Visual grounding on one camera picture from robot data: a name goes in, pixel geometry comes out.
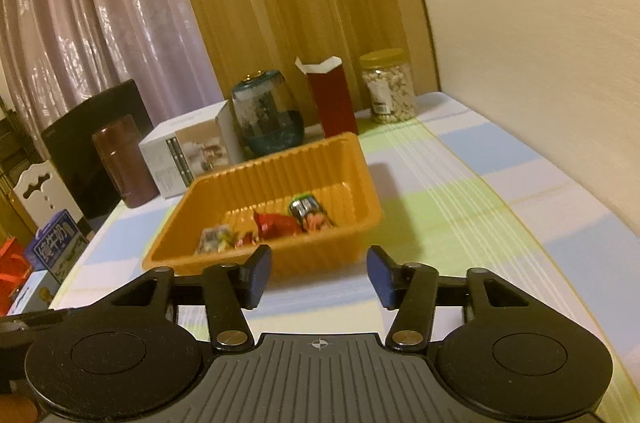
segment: yellow plastic basket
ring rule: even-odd
[[[257,233],[253,213],[286,213],[294,196],[312,193],[335,228],[266,241],[271,277],[311,275],[356,262],[382,209],[356,135],[348,132],[196,179],[171,214],[142,266],[197,275],[207,266],[244,262],[256,246],[195,255],[204,228],[229,225]]]

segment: round black disc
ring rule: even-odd
[[[444,382],[500,419],[562,419],[597,405],[612,374],[606,347],[564,317],[541,324],[518,309],[450,333],[436,356]]]
[[[128,419],[180,396],[200,370],[198,342],[138,307],[77,315],[36,340],[26,377],[52,412]]]

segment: shiny silver curtain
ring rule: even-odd
[[[133,78],[154,123],[222,99],[189,0],[1,0],[0,59],[39,132]]]

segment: nuts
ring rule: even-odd
[[[415,117],[414,84],[411,66],[366,69],[362,80],[371,94],[371,119],[379,124],[392,124]]]

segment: table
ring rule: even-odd
[[[603,340],[614,376],[598,414],[640,421],[640,243],[603,204],[528,146],[444,93],[419,96],[418,115],[379,126],[360,115],[360,143],[384,220],[376,244],[398,262],[442,275],[487,267]],[[179,198],[156,198],[110,215],[52,307],[87,305],[143,273],[140,263]],[[265,293],[246,311],[252,332],[382,335],[380,308],[356,265]],[[180,310],[181,325],[207,337],[204,310]],[[462,323],[438,308],[433,339]]]

